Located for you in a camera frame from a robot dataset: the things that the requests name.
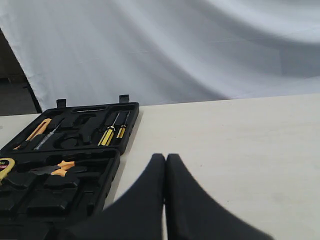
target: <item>white backdrop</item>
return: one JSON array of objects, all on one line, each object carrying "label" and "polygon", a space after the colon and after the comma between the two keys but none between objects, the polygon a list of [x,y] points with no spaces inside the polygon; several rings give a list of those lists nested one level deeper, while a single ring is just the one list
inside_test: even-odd
[{"label": "white backdrop", "polygon": [[320,92],[318,0],[0,0],[43,109]]}]

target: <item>floor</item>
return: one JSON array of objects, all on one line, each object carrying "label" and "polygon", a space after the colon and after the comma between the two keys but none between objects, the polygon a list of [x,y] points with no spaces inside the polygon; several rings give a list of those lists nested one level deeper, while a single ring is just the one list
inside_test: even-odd
[{"label": "floor", "polygon": [[0,79],[0,116],[37,113],[25,86],[25,83],[10,84]]}]

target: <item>tool kit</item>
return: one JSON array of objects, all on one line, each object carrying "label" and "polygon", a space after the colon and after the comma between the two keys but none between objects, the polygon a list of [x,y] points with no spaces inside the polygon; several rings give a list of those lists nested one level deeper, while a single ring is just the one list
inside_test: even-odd
[{"label": "tool kit", "polygon": [[138,114],[128,95],[115,104],[77,107],[59,99],[5,145],[0,240],[55,239],[101,212]]}]

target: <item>yellow tape measure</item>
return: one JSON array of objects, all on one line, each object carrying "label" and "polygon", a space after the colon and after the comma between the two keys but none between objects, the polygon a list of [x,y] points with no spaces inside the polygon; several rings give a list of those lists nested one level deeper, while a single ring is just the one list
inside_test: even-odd
[{"label": "yellow tape measure", "polygon": [[0,185],[1,181],[8,175],[15,165],[15,160],[12,158],[0,158]]}]

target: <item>table surface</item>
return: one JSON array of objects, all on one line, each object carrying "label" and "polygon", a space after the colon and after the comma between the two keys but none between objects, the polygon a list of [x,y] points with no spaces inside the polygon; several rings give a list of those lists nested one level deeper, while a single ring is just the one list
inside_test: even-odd
[{"label": "table surface", "polygon": [[[153,153],[179,153],[199,184],[244,221],[277,240],[319,240],[319,103],[311,94],[141,106],[106,205]],[[36,116],[0,117],[0,147]]]}]

